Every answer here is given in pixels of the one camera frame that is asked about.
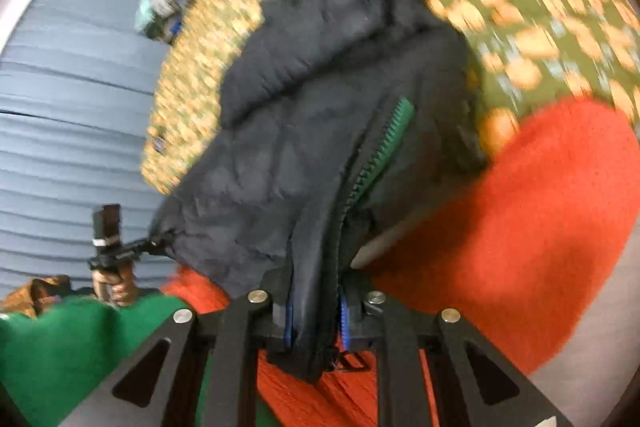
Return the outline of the person left hand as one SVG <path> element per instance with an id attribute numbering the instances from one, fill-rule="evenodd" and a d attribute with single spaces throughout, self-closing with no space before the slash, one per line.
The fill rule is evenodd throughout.
<path id="1" fill-rule="evenodd" d="M 126 308 L 138 297 L 134 264 L 131 261 L 122 263 L 114 270 L 93 270 L 92 284 L 96 298 L 110 306 Z"/>

